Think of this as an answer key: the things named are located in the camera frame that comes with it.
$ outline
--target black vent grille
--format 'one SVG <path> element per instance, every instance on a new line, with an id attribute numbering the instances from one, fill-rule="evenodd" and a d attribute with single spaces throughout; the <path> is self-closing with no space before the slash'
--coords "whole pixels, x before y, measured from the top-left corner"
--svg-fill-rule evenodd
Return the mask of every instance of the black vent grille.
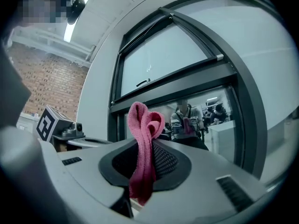
<path id="1" fill-rule="evenodd" d="M 80 159 L 79 157 L 75 157 L 75 158 L 71 158 L 71 159 L 62 160 L 62 163 L 63 163 L 64 165 L 70 165 L 70 164 L 79 162 L 79 161 L 81 161 L 81 160 L 82 160 L 82 159 Z"/>
<path id="2" fill-rule="evenodd" d="M 219 178 L 217 179 L 217 182 L 230 199 L 237 212 L 243 211 L 253 204 L 251 198 L 230 176 Z"/>

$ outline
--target glass pane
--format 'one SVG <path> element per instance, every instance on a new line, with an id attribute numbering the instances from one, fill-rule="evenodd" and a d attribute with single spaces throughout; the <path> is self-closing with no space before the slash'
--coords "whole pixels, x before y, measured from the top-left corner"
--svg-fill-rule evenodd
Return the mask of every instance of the glass pane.
<path id="1" fill-rule="evenodd" d="M 206 149 L 234 162 L 235 116 L 230 102 L 226 89 L 218 88 L 149 110 L 165 117 L 165 129 L 160 138 Z M 132 138 L 127 115 L 125 122 L 126 138 Z"/>
<path id="2" fill-rule="evenodd" d="M 153 81 L 206 58 L 185 32 L 169 25 L 126 56 L 121 95 L 135 90 L 142 81 Z"/>

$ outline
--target window handle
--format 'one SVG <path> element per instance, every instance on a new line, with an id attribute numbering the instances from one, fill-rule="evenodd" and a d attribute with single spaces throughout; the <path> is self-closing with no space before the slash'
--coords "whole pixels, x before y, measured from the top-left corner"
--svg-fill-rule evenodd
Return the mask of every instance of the window handle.
<path id="1" fill-rule="evenodd" d="M 148 83 L 150 82 L 150 78 L 148 78 L 147 80 L 141 81 L 139 84 L 136 85 L 136 87 L 140 86 L 143 83 Z"/>

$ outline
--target pink towel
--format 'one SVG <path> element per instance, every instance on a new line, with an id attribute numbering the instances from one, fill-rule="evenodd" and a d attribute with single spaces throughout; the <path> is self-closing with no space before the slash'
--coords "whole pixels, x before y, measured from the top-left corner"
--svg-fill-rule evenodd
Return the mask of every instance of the pink towel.
<path id="1" fill-rule="evenodd" d="M 130 197 L 137 198 L 144 205 L 151 196 L 153 182 L 156 180 L 151 140 L 162 133 L 164 116 L 158 112 L 149 112 L 146 105 L 135 102 L 129 110 L 128 126 L 138 142 L 137 166 L 129 182 Z"/>
<path id="2" fill-rule="evenodd" d="M 184 118 L 185 134 L 191 134 L 193 130 L 190 127 L 190 121 L 188 118 Z"/>

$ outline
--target pipe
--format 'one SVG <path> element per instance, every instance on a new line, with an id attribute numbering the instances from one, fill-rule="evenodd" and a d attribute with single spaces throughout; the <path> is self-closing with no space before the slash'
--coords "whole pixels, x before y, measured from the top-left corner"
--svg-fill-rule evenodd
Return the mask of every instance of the pipe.
<path id="1" fill-rule="evenodd" d="M 73 61 L 73 62 L 79 62 L 79 63 L 81 63 L 82 65 L 84 65 L 86 67 L 90 67 L 90 65 L 91 65 L 90 62 L 87 62 L 87 61 L 85 61 L 84 59 L 82 59 L 82 58 L 80 58 L 78 56 L 74 56 L 71 53 L 61 51 L 61 50 L 59 50 L 57 48 L 54 48 L 54 47 L 51 47 L 51 46 L 47 46 L 46 44 L 42 44 L 42 43 L 33 41 L 33 40 L 28 39 L 28 38 L 23 37 L 23 36 L 14 35 L 12 37 L 12 40 L 14 42 L 22 43 L 22 44 L 30 46 L 30 47 L 34 47 L 34 48 L 37 48 L 37 49 L 44 50 L 46 52 L 49 52 L 49 53 L 52 53 L 54 55 L 63 57 L 65 59 Z"/>
<path id="2" fill-rule="evenodd" d="M 34 28 L 34 30 L 35 31 L 37 31 L 36 33 L 44 33 L 44 34 L 46 34 L 46 35 L 49 35 L 49 36 L 53 36 L 53 37 L 55 37 L 55 38 L 57 38 L 57 39 L 59 39 L 59 40 L 61 40 L 61 41 L 63 41 L 63 39 L 62 39 L 62 37 L 60 37 L 59 35 L 57 35 L 57 34 L 55 34 L 55 33 L 52 33 L 52 32 L 49 32 L 49 31 L 45 31 L 45 30 L 42 30 L 42 29 L 39 29 L 39 28 Z M 83 49 L 83 50 L 85 50 L 85 51 L 88 51 L 88 52 L 92 52 L 93 50 L 94 50 L 94 45 L 89 49 L 89 48 L 87 48 L 87 47 L 84 47 L 84 46 L 82 46 L 82 45 L 80 45 L 80 44 L 78 44 L 78 43 L 75 43 L 75 42 L 71 42 L 71 43 L 68 43 L 68 44 L 73 44 L 74 46 L 77 46 L 77 47 L 79 47 L 79 48 L 81 48 L 81 49 Z"/>
<path id="3" fill-rule="evenodd" d="M 45 38 L 45 39 L 47 39 L 47 40 L 51 40 L 51 41 L 60 43 L 60 44 L 62 44 L 62 45 L 64 45 L 64 46 L 66 46 L 66 47 L 70 47 L 70 48 L 75 49 L 75 50 L 77 50 L 77 51 L 80 51 L 80 52 L 82 52 L 82 53 L 84 53 L 84 54 L 87 54 L 87 55 L 90 54 L 90 52 L 88 52 L 88 51 L 86 51 L 86 50 L 83 50 L 83 49 L 81 49 L 81 48 L 79 48 L 79 47 L 77 47 L 77 46 L 75 46 L 75 45 L 69 44 L 68 42 L 61 41 L 61 40 L 59 40 L 59 39 L 57 39 L 57 38 L 55 38 L 55 37 L 50 37 L 50 36 L 41 35 L 41 34 L 39 34 L 38 36 L 41 37 L 41 38 Z"/>

